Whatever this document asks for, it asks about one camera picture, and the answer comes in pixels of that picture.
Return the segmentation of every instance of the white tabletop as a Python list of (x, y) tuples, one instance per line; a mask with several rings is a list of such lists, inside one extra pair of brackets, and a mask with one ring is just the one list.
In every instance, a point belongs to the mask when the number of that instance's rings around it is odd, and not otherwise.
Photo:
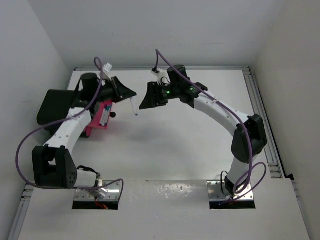
[[(74, 89), (84, 72), (73, 73)], [(241, 71), (189, 70), (239, 111), (253, 114)], [(149, 71), (116, 71), (120, 81), (145, 96)], [(72, 210), (74, 190), (35, 189), (19, 240), (307, 240), (289, 179), (269, 171), (253, 191), (256, 209), (210, 210), (206, 180), (229, 170), (232, 137), (214, 120), (171, 100), (135, 116), (130, 101), (118, 103), (108, 130), (80, 139), (72, 157), (102, 173), (124, 178), (118, 211)], [(262, 153), (256, 161), (266, 161)], [(262, 175), (256, 169), (251, 183)]]

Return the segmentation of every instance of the black round object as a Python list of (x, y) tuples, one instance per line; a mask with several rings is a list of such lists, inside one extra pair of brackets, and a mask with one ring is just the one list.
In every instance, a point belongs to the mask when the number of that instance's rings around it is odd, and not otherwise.
[(117, 114), (114, 111), (110, 112), (110, 117), (111, 118), (115, 118), (116, 116), (117, 116)]

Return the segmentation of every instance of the white wall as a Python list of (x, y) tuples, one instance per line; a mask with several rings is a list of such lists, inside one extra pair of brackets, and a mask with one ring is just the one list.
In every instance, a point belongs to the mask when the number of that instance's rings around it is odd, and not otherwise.
[(255, 74), (285, 169), (297, 182), (312, 239), (320, 239), (320, 1), (287, 0)]
[[(65, 88), (70, 73), (27, 0), (3, 0), (0, 7), (0, 240), (8, 238), (24, 182), (15, 168), (19, 142), (37, 126), (48, 89)], [(44, 133), (22, 147), (20, 162), (33, 179), (31, 152)]]
[(70, 67), (251, 65), (284, 0), (28, 0)]

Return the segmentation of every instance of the robotic arm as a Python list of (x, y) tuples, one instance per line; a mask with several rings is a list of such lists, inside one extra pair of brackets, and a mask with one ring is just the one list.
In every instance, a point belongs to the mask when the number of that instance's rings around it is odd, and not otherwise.
[[(73, 148), (84, 129), (99, 111), (100, 103), (107, 100), (118, 103), (137, 95), (125, 87), (116, 76), (104, 75), (103, 80), (105, 84), (102, 85), (97, 98), (87, 110), (85, 109), (94, 98), (99, 85), (99, 79), (95, 73), (83, 74), (75, 91), (48, 91), (37, 116), (40, 125), (85, 111), (63, 122), (58, 129), (46, 129), (53, 134), (53, 137), (43, 146), (36, 146), (33, 149), (34, 180), (38, 186), (72, 189), (97, 185), (99, 173), (89, 167), (76, 168), (71, 157)], [(83, 85), (81, 91), (79, 91), (80, 82)]]
[[(188, 78), (185, 66), (176, 65), (174, 68)], [(185, 81), (172, 67), (167, 71), (157, 68), (153, 69), (152, 72), (158, 77), (158, 80), (156, 82), (148, 83), (146, 96), (139, 107), (141, 110), (165, 106), (170, 99), (180, 99), (182, 103), (188, 104), (190, 107), (213, 118), (233, 136), (231, 151), (234, 158), (231, 169), (225, 177), (225, 188), (233, 195), (234, 186), (237, 180), (248, 171), (250, 160), (248, 142), (239, 121), (218, 104), (217, 100), (208, 98), (208, 96)], [(168, 80), (167, 76), (169, 77), (170, 82), (164, 83), (163, 79)], [(216, 97), (208, 91), (206, 86), (199, 82), (195, 84), (216, 99)], [(233, 109), (225, 103), (223, 104), (236, 113), (244, 122), (250, 136), (253, 157), (261, 153), (267, 144), (262, 118), (257, 114), (249, 116), (248, 114)]]

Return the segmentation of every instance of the gray wall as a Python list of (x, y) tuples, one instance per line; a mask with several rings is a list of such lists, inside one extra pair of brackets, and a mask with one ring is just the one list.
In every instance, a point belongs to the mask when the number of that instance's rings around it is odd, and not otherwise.
[[(37, 126), (36, 116), (51, 88), (65, 88), (70, 73), (27, 0), (0, 7), (0, 240), (8, 238), (24, 182), (15, 167), (19, 142)], [(22, 147), (23, 172), (33, 179), (31, 151), (44, 136)]]
[(69, 67), (251, 65), (284, 0), (29, 0)]
[(320, 1), (287, 0), (255, 74), (281, 158), (297, 182), (312, 239), (320, 239)]

